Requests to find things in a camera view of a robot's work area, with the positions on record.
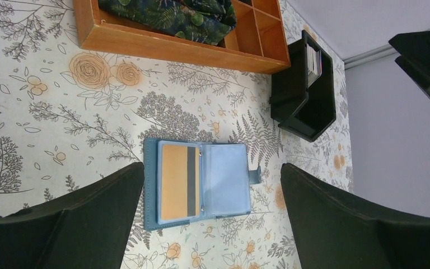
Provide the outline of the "blue leather card holder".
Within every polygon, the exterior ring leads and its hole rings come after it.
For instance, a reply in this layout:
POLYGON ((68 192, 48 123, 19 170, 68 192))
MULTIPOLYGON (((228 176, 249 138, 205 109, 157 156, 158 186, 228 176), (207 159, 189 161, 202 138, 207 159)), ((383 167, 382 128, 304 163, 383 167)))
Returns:
POLYGON ((261 168, 249 169, 245 144, 145 138, 143 150, 145 230, 160 230, 251 212, 250 186, 260 183, 261 168), (194 219, 159 222, 161 145, 164 143, 196 145, 200 149, 201 213, 194 219))

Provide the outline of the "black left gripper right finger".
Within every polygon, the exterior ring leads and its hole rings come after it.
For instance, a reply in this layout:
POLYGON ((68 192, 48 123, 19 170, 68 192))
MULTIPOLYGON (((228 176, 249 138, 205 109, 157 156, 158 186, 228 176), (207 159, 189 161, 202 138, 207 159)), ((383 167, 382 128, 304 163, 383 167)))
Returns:
POLYGON ((370 202, 290 163, 281 185, 302 268, 430 268, 430 217, 370 202))

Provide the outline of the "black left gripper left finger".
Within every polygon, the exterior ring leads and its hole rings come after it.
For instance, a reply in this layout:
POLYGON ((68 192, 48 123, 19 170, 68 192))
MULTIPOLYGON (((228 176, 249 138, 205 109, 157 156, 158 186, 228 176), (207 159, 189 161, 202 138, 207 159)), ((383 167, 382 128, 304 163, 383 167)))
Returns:
POLYGON ((132 163, 0 216, 0 268, 120 268, 143 185, 144 166, 132 163))

